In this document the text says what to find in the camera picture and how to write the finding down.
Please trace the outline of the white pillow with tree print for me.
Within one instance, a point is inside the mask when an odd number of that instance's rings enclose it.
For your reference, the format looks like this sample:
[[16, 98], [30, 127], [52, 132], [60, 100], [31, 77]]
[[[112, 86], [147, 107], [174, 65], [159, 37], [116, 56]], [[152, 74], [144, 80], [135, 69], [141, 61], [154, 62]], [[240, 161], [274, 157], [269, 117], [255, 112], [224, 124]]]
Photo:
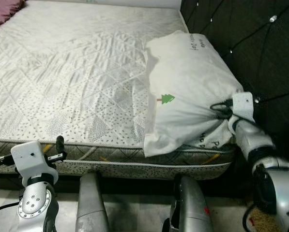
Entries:
[[146, 44], [146, 157], [182, 146], [218, 149], [231, 141], [228, 119], [211, 106], [243, 86], [202, 34], [175, 31]]

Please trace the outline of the grey robot left leg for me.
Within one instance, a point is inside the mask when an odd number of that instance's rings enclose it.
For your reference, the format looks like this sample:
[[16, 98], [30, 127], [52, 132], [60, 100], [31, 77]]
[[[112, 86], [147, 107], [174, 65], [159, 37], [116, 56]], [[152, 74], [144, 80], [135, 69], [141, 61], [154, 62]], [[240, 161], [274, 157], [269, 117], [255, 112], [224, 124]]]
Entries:
[[99, 177], [98, 172], [90, 172], [80, 177], [76, 232], [110, 232]]

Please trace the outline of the grey robot leg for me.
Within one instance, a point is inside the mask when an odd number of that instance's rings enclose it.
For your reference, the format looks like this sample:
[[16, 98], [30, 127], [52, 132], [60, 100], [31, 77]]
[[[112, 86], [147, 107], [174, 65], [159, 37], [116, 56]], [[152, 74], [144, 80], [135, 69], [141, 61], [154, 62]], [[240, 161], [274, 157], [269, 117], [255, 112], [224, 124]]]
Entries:
[[76, 232], [110, 232], [99, 177], [98, 172], [90, 172], [80, 177]]
[[208, 204], [197, 180], [175, 176], [174, 201], [161, 232], [213, 232]]

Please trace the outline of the black tufted headboard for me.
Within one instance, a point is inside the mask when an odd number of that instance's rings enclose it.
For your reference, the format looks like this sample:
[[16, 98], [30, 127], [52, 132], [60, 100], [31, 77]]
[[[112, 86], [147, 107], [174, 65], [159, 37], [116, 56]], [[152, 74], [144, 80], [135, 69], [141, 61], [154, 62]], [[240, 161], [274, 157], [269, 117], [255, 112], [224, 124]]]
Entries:
[[180, 11], [259, 100], [254, 118], [289, 160], [289, 0], [182, 0]]

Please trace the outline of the white quilted mattress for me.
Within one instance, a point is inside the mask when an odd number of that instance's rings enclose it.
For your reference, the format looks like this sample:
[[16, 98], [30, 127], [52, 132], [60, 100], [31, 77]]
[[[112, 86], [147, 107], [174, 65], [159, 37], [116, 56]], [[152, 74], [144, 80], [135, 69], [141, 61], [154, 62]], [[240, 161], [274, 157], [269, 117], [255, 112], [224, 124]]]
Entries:
[[[58, 173], [172, 179], [219, 177], [237, 149], [197, 149], [147, 158], [146, 43], [188, 31], [181, 13], [159, 7], [28, 0], [0, 25], [0, 159], [15, 145], [54, 146]], [[0, 165], [14, 174], [14, 166]]]

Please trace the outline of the brown floor mat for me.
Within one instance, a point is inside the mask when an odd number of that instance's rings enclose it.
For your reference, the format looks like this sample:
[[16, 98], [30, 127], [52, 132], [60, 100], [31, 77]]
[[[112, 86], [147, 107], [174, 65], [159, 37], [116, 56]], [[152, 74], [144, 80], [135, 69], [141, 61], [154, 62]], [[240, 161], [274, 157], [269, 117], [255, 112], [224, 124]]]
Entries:
[[251, 212], [250, 222], [256, 232], [282, 232], [272, 215], [263, 213], [257, 208]]

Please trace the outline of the grey robot right leg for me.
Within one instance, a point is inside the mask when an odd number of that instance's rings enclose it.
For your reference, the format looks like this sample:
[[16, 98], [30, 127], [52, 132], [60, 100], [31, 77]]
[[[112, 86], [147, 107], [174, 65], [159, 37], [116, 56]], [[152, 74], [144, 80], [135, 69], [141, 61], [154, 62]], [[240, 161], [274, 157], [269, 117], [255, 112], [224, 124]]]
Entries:
[[175, 176], [174, 201], [161, 232], [213, 232], [208, 204], [197, 180]]

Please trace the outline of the purple cartoon print duvet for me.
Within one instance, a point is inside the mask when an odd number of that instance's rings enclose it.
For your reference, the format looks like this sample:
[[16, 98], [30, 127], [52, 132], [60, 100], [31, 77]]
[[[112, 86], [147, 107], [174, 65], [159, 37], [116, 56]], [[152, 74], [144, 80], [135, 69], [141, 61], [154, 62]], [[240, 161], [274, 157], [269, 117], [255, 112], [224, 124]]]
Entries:
[[0, 25], [4, 24], [26, 4], [26, 0], [0, 0]]

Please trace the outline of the dark bed frame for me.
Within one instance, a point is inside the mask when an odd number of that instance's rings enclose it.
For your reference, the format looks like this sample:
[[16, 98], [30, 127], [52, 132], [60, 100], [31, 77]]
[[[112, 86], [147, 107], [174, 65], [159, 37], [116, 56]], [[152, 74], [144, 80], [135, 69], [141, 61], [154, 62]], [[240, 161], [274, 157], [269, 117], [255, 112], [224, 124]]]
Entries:
[[[119, 177], [100, 177], [102, 194], [141, 194], [173, 195], [173, 180], [125, 179]], [[251, 183], [248, 180], [238, 181], [230, 177], [218, 177], [211, 180], [199, 180], [198, 184], [207, 197], [224, 197], [253, 199]], [[54, 190], [58, 193], [75, 194], [79, 192], [79, 176], [60, 176]], [[17, 174], [0, 173], [0, 189], [21, 190], [22, 181]]]

